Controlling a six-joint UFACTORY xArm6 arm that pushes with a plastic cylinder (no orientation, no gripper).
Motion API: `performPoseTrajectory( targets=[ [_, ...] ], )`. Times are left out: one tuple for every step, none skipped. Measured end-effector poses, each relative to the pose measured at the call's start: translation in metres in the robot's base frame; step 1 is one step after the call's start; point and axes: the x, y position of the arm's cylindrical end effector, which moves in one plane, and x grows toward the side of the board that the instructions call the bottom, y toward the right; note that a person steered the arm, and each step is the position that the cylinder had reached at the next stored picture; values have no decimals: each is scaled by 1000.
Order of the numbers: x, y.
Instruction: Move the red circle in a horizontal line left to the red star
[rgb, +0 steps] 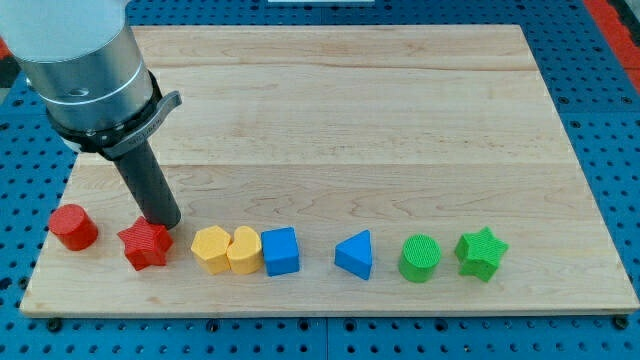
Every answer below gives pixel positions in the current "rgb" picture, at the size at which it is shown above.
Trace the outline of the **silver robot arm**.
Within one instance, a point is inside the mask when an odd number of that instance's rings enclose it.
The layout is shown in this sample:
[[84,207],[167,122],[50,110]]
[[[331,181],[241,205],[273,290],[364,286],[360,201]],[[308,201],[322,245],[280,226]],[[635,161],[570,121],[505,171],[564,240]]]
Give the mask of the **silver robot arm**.
[[153,86],[123,0],[1,0],[1,37],[53,119],[102,131],[133,118]]

